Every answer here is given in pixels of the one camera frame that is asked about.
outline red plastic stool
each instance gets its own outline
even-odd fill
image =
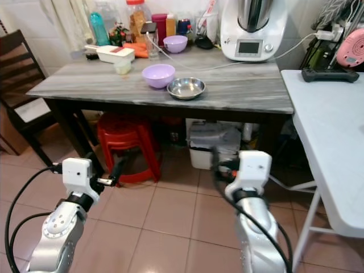
[[[133,175],[122,175],[119,182],[137,183],[153,178],[157,182],[160,178],[160,160],[155,152],[159,151],[150,124],[139,117],[105,113],[97,123],[97,135],[105,155],[106,165],[111,172],[115,162],[113,152],[139,146],[149,166],[143,172]]]

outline teal bottle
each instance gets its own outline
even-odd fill
[[[95,34],[96,44],[98,46],[106,46],[110,44],[109,37],[107,36],[107,32],[105,30],[104,21],[102,20],[102,16],[99,13],[91,13],[90,23]]]

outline lavender bowl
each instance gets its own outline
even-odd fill
[[[154,64],[142,71],[145,81],[154,88],[164,88],[175,78],[175,68],[169,64]]]
[[[187,37],[182,35],[169,36],[163,39],[164,48],[170,53],[180,53],[187,46]]]

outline stainless steel bowl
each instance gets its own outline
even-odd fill
[[[167,91],[180,100],[191,100],[205,91],[205,83],[197,78],[177,78],[168,84]]]

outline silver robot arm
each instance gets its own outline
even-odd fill
[[[261,198],[270,174],[271,156],[261,151],[241,151],[239,160],[235,162],[235,168],[237,167],[235,180],[225,188],[226,197],[255,218],[276,241],[277,222]],[[277,249],[254,223],[238,213],[236,227],[241,241],[244,273],[286,272]]]
[[[104,185],[114,186],[121,174],[122,160],[109,179],[92,177],[89,159],[69,158],[62,162],[63,184],[69,197],[44,221],[42,237],[35,247],[26,272],[67,273],[75,247],[84,231],[87,212],[100,199]]]

